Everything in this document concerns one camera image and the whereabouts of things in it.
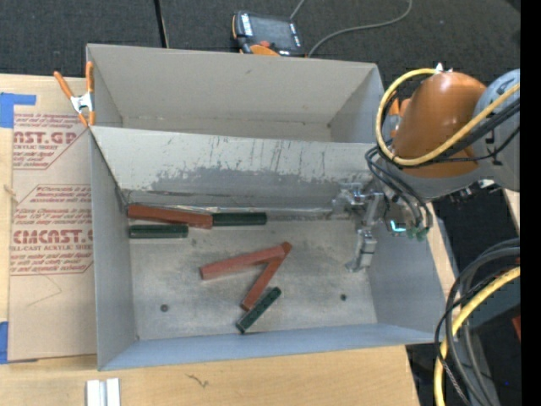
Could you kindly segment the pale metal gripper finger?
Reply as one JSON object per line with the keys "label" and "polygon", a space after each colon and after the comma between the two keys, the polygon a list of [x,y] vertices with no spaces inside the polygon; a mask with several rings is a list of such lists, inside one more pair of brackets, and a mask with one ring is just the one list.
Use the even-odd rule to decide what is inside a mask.
{"label": "pale metal gripper finger", "polygon": [[345,267],[349,272],[359,272],[363,268],[363,251],[365,246],[364,231],[357,231],[357,240],[352,259],[346,263]]}
{"label": "pale metal gripper finger", "polygon": [[362,268],[368,268],[371,266],[377,244],[378,240],[371,232],[363,233]]}

